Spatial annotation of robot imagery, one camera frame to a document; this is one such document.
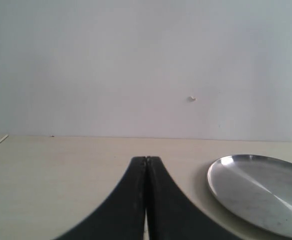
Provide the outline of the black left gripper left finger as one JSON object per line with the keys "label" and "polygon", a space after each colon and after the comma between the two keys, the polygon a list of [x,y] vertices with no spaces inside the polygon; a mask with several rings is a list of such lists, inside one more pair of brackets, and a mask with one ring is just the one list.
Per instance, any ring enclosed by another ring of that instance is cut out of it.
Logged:
{"label": "black left gripper left finger", "polygon": [[89,216],[59,240],[142,240],[146,158],[133,157],[119,183]]}

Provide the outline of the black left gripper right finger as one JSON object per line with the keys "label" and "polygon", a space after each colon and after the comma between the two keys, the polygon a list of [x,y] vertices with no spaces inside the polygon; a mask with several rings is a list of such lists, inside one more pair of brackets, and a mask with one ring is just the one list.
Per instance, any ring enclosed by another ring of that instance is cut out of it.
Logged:
{"label": "black left gripper right finger", "polygon": [[161,158],[146,159],[146,214],[151,240],[234,240],[181,191]]}

